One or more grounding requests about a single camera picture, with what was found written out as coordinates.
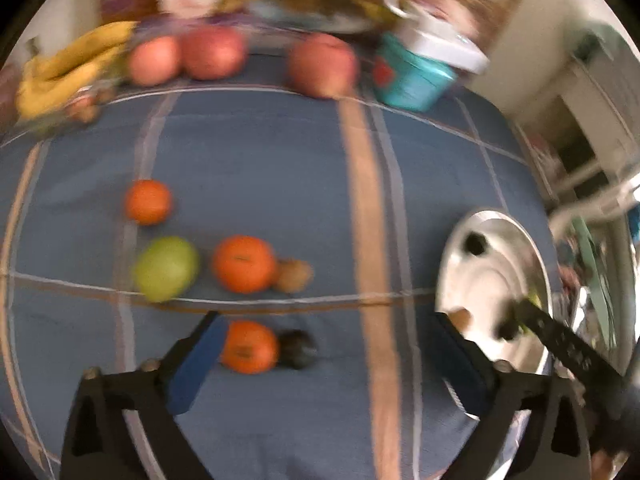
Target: blue tablecloth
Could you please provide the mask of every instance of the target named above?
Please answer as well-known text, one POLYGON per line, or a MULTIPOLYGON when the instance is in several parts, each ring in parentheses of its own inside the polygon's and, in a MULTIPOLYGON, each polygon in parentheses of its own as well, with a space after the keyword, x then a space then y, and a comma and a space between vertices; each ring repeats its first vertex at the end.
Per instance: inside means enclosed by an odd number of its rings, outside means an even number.
POLYGON ((209 309, 307 330, 321 356, 303 371, 212 369, 178 422, 216 480, 432 478, 474 426, 422 352, 453 226, 508 211, 559 288, 535 182, 493 105, 460 91, 418 116, 373 102, 366 80, 322 102, 283 75, 282 58, 251 56, 231 81, 124 94, 82 132, 0 148, 0 412, 40 478, 58 474, 82 371, 162 356, 209 309), (149 177, 177 208, 137 228, 123 196, 149 177), (168 234, 195 243, 203 270, 183 298, 149 306, 129 267, 168 234), (233 234, 310 262, 315 280, 293 297, 222 290, 206 263, 233 234))

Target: white wall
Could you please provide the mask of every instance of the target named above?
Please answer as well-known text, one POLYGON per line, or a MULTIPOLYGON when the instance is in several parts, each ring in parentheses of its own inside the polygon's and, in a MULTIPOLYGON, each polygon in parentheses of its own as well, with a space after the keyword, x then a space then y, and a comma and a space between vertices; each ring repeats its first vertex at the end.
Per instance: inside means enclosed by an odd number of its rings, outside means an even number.
POLYGON ((43 54, 50 56, 98 25, 98 0, 47 0, 25 28, 9 54, 19 66, 28 59, 26 41, 37 36, 43 54))
POLYGON ((633 45, 604 0, 522 0, 489 52, 489 68, 468 87, 503 113, 516 113, 567 63, 567 27, 590 19, 609 23, 633 45))

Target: metal tray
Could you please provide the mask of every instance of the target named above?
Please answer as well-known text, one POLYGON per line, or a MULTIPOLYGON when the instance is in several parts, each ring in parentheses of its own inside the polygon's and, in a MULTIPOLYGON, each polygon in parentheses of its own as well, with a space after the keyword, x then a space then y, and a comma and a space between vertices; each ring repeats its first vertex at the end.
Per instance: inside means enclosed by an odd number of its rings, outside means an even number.
POLYGON ((510 302, 535 291, 541 308, 552 314, 549 279, 540 252, 513 218, 492 210, 470 214, 453 229, 442 256, 436 311, 461 307, 472 315, 463 328, 491 359, 506 360, 516 370, 542 373, 546 348, 531 332, 513 342, 496 337, 510 302))

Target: banana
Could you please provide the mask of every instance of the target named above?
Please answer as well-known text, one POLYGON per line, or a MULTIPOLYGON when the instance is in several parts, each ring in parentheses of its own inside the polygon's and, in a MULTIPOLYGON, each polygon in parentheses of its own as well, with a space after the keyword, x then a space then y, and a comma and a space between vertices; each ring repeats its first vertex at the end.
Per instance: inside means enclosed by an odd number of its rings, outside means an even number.
POLYGON ((52 57, 37 64, 36 78, 56 79, 69 71, 90 62, 105 50, 126 43, 137 22, 107 23, 81 36, 52 57))
POLYGON ((66 75, 52 80, 40 78, 40 69, 46 60, 40 56, 34 57, 24 66, 16 96, 21 116, 27 120, 33 119, 63 107, 69 98, 83 86, 91 84, 123 51, 123 44, 112 46, 66 75))

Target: orange fruit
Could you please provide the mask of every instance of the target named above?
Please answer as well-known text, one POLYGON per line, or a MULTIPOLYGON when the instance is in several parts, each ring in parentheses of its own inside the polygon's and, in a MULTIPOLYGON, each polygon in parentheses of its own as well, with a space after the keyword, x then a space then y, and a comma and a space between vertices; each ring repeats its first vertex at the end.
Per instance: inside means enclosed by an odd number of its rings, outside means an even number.
POLYGON ((211 270, 231 292, 251 294, 269 288, 277 261, 271 246, 260 238, 232 236, 214 251, 211 270))
POLYGON ((264 325, 238 320, 229 324, 220 361, 241 374, 260 374, 278 362, 278 339, 264 325))
POLYGON ((157 180, 137 180, 127 191, 125 212, 140 225, 164 221, 172 209, 171 191, 157 180))

